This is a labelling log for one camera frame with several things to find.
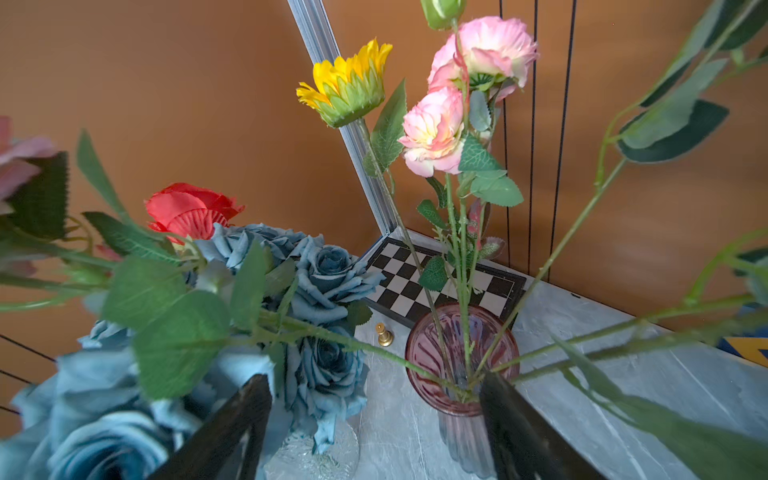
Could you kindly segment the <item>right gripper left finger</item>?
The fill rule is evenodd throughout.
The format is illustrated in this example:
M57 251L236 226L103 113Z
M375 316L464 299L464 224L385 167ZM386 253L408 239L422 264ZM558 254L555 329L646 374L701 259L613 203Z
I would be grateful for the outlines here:
M252 376L152 479L215 479L242 445L235 477L254 479L272 406L268 377Z

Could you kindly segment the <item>clear glass vase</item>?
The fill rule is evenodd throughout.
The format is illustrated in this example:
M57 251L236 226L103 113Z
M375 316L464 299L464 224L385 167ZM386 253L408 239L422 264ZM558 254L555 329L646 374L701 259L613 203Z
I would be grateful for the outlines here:
M264 468L266 479L352 479L360 459L358 436L348 420L338 417L334 443L320 453L314 442L314 420L294 421L280 449Z

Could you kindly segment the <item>background small orange sunflower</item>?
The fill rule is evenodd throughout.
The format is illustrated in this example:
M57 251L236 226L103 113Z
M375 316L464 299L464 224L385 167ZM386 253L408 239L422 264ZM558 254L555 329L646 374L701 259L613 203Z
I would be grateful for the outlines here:
M466 251L467 208L458 195L466 179L459 164L470 124L471 96L485 87L506 92L506 83L522 87L530 65L538 57L537 43L528 35L519 40L482 40L455 33L435 54L428 79L428 93L411 110L403 97L385 94L383 74L393 47L371 40L350 58L325 60L313 67L314 83L296 90L300 103L316 111L332 128L364 118L380 104L380 114L370 140L375 174L381 174L397 158L416 175L433 180L444 196L449 224L439 228L454 257Z

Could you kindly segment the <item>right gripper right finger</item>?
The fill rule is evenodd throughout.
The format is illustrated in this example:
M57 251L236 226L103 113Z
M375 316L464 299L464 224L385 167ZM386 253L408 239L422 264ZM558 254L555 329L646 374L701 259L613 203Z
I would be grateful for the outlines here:
M497 478L604 477L501 375L485 377L479 399Z

